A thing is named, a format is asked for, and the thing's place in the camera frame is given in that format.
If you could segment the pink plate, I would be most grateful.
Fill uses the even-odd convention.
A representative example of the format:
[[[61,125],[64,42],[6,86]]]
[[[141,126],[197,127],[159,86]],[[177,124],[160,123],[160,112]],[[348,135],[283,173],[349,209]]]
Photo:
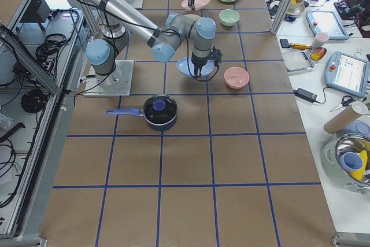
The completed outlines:
[[[194,8],[188,6],[188,0],[183,0],[181,2],[181,7],[186,11],[197,11],[203,9],[207,4],[209,4],[210,0],[195,0]]]

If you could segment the blue plate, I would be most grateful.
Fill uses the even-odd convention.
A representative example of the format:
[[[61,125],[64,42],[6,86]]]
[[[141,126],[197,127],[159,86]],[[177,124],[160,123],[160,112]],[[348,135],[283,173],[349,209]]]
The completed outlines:
[[[184,75],[192,77],[195,76],[194,64],[190,57],[183,57],[177,61],[177,69]],[[201,76],[205,77],[212,73],[214,70],[214,65],[211,61],[208,61],[201,69]]]

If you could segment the pink bowl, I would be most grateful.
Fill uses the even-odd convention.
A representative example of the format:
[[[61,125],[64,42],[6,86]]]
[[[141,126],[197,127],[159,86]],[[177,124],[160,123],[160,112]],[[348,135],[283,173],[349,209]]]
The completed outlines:
[[[241,89],[249,83],[250,76],[248,72],[241,67],[230,67],[224,72],[224,80],[228,87],[232,89]]]

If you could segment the green bowl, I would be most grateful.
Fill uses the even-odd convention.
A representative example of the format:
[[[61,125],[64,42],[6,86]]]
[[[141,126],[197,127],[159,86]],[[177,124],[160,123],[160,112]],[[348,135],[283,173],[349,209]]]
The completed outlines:
[[[219,13],[219,20],[223,26],[235,26],[240,19],[240,15],[236,10],[224,9]]]

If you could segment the glass pot lid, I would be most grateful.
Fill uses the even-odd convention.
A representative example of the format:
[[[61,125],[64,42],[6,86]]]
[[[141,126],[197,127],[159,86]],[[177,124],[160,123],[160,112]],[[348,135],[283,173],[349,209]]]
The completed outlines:
[[[169,95],[156,94],[144,103],[143,114],[152,124],[168,124],[177,117],[177,103]]]

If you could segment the dark blue pot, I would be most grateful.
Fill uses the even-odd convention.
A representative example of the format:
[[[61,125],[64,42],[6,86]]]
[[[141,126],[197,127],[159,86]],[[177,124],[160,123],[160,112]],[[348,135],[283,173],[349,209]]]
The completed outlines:
[[[166,131],[177,121],[178,106],[174,98],[166,94],[156,94],[148,98],[142,108],[107,109],[106,115],[133,115],[142,117],[155,131]]]

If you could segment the black power adapter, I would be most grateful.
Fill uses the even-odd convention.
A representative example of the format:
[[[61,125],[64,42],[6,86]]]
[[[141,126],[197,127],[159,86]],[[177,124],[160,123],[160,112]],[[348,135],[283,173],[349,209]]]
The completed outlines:
[[[310,103],[316,102],[317,95],[302,88],[293,90],[294,95]]]

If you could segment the pink cup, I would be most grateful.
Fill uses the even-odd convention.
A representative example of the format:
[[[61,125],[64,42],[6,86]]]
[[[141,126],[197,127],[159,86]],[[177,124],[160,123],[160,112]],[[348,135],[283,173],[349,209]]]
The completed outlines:
[[[313,41],[312,41],[312,49],[316,50],[322,47],[327,41],[329,41],[330,36],[326,32],[318,32]]]

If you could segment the teach pendant far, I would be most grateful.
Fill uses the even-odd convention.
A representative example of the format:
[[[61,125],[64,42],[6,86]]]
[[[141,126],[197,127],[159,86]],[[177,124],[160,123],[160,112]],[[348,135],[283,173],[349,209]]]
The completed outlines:
[[[347,40],[349,34],[345,30],[340,17],[333,11],[308,10],[306,20],[313,35],[326,33],[329,40]]]

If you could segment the teach pendant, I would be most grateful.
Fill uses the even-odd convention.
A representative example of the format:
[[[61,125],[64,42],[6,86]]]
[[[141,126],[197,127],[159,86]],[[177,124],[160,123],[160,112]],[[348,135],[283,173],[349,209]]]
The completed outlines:
[[[368,61],[339,51],[332,54],[324,73],[328,87],[358,98],[365,97],[368,76]]]
[[[347,40],[349,34],[345,30],[340,17],[333,11],[308,10],[306,20],[313,35],[326,33],[329,40]]]

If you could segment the scissors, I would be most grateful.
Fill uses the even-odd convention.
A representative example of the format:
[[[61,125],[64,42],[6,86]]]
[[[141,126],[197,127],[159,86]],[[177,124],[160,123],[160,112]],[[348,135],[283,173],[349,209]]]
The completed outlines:
[[[337,106],[333,107],[330,110],[330,112],[334,112],[336,110],[339,110],[340,108],[348,107],[350,104],[352,104],[355,101],[356,100],[352,96],[345,95],[345,96],[342,97],[342,100],[341,100],[340,104],[338,104]]]

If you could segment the teach pendant near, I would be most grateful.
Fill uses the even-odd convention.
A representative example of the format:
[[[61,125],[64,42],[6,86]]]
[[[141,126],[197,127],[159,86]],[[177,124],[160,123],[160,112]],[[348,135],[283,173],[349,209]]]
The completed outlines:
[[[368,76],[368,61],[339,51],[332,54],[324,73],[328,87],[358,98],[365,97]]]

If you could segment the black control box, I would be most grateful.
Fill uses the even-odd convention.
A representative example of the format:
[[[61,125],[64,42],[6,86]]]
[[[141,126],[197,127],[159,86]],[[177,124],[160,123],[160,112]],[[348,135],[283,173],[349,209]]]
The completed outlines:
[[[35,23],[41,30],[45,30],[49,24],[50,13],[45,0],[31,0],[17,28],[21,29],[26,23]]]

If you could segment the cardboard tube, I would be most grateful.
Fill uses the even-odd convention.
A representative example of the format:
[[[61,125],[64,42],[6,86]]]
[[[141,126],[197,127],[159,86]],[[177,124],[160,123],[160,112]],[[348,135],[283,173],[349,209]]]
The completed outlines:
[[[346,109],[338,113],[330,121],[323,126],[324,131],[329,134],[334,134],[339,130],[345,128],[347,125],[357,120],[361,116],[367,114],[368,107],[360,101],[355,101]]]

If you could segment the grey green lid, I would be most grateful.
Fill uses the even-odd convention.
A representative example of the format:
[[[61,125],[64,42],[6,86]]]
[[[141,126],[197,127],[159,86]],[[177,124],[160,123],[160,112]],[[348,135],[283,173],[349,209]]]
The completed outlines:
[[[337,187],[345,187],[352,181],[352,178],[338,162],[338,157],[350,150],[352,148],[343,140],[331,140],[321,150],[321,165],[324,172]]]

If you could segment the steel mixing bowl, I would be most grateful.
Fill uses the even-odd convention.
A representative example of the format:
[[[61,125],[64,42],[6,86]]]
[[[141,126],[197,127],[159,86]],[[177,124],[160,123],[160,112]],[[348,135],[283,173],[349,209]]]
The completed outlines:
[[[369,193],[369,138],[346,134],[335,144],[335,161],[344,188],[361,194]]]

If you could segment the blue cup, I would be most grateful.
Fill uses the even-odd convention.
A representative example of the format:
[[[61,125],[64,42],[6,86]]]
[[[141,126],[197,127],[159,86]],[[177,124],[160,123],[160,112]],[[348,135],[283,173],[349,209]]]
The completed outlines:
[[[362,159],[357,153],[347,152],[341,156],[342,167],[347,172],[358,170],[362,167]]]

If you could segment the yellow corn toy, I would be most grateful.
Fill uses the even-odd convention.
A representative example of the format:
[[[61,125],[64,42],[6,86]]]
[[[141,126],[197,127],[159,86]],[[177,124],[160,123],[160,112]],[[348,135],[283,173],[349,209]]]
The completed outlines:
[[[350,172],[349,175],[356,180],[362,181],[368,162],[368,155],[366,150],[360,151],[358,155],[362,159],[362,167],[358,170]]]

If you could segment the yellow handled tool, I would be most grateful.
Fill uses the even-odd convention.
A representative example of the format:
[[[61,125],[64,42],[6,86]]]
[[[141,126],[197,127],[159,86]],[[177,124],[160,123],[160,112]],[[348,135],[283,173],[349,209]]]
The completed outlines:
[[[312,50],[313,49],[313,47],[310,45],[300,44],[300,43],[291,43],[289,44],[289,47],[292,49],[297,49],[297,50]]]

